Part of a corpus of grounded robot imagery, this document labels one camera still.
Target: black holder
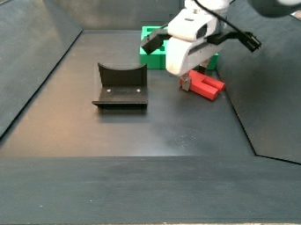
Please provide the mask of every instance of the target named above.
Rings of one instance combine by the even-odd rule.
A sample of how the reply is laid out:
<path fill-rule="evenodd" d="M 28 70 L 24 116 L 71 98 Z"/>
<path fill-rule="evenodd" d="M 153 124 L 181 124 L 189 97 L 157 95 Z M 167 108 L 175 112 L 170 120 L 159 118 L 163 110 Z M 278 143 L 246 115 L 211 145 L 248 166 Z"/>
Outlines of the black holder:
<path fill-rule="evenodd" d="M 137 105 L 147 106 L 147 65 L 133 69 L 112 69 L 99 65 L 102 92 L 99 107 Z"/>

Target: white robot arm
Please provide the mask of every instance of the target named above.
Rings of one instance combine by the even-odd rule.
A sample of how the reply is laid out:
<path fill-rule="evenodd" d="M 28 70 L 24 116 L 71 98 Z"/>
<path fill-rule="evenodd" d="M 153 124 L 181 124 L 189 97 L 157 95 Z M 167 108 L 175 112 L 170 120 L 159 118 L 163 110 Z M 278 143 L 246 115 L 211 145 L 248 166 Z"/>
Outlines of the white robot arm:
<path fill-rule="evenodd" d="M 229 0 L 199 0 L 199 3 L 220 16 L 226 17 Z M 182 76 L 211 55 L 214 55 L 224 44 L 207 43 L 207 37 L 222 33 L 225 23 L 210 13 L 203 11 L 193 0 L 186 0 L 185 9 L 169 23 L 166 69 Z"/>
<path fill-rule="evenodd" d="M 257 12 L 268 17 L 281 17 L 301 8 L 301 0 L 248 0 Z M 238 39 L 254 52 L 261 43 L 253 33 L 241 32 L 226 20 L 229 0 L 186 0 L 185 9 L 170 21 L 169 28 L 158 29 L 141 43 L 150 54 L 170 39 L 166 69 L 175 76 L 185 75 L 224 47 L 226 39 Z M 234 32 L 225 33 L 226 23 Z"/>

